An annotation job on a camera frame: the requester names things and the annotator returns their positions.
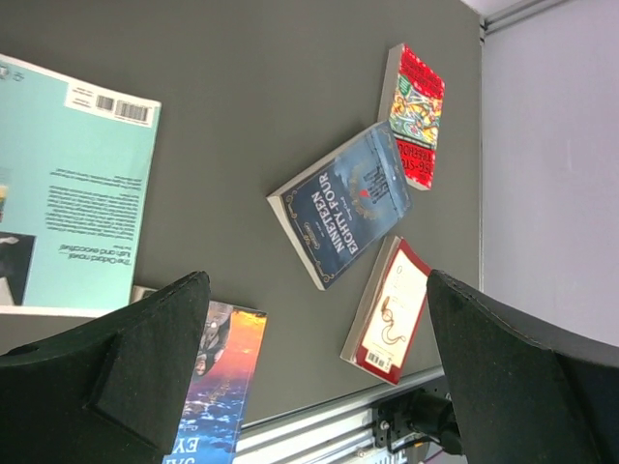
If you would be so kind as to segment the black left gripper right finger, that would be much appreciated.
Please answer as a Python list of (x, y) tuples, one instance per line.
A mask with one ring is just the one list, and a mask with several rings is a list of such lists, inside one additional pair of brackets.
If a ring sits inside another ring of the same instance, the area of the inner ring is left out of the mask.
[(438, 270), (427, 304), (469, 462), (617, 462), (617, 347)]

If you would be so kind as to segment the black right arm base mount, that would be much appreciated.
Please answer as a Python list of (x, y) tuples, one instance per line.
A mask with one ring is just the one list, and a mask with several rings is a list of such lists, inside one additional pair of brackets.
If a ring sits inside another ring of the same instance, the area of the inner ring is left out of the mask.
[(374, 444), (391, 454), (435, 444), (451, 455), (464, 455), (451, 396), (416, 389), (371, 405)]

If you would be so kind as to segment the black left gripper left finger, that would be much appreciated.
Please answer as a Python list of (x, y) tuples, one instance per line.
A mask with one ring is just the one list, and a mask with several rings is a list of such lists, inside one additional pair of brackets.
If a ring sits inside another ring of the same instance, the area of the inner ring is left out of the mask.
[(171, 454), (210, 300), (193, 272), (1, 357), (4, 463), (161, 463)]

